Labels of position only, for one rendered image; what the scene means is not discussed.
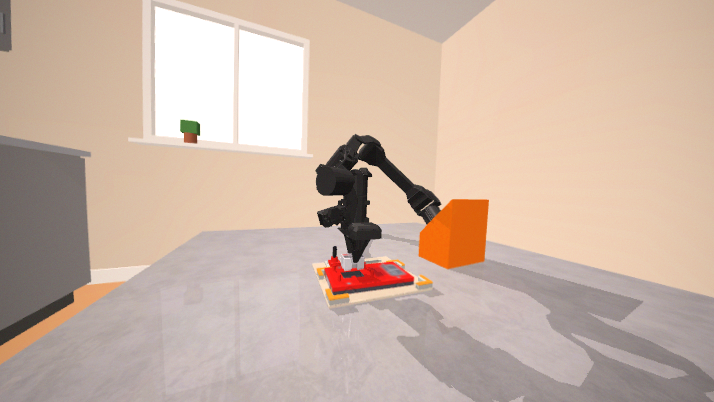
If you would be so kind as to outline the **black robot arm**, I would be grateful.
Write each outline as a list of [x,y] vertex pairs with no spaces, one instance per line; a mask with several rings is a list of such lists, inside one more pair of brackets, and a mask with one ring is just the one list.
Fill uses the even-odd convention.
[[[357,153],[362,143],[364,145]],[[427,225],[441,212],[439,206],[442,204],[438,197],[423,186],[413,184],[386,157],[381,143],[370,135],[354,134],[346,144],[339,146],[326,165],[320,164],[317,167],[317,191],[323,196],[367,196],[368,177],[372,177],[372,174],[367,167],[351,170],[358,160],[383,171],[406,194],[412,209]],[[350,218],[350,210],[345,202],[342,205],[341,200],[338,200],[337,206],[320,210],[317,215],[320,225],[328,228],[343,220],[346,223]]]

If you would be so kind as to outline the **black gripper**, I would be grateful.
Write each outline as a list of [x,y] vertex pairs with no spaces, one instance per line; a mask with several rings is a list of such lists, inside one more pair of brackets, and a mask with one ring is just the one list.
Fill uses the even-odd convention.
[[335,225],[341,224],[338,230],[344,235],[348,254],[352,253],[353,262],[358,263],[369,241],[381,239],[382,229],[369,222],[367,205],[370,201],[367,196],[343,195],[341,203],[344,205],[344,202],[349,207],[350,218],[347,222],[345,218],[346,223],[343,220]]

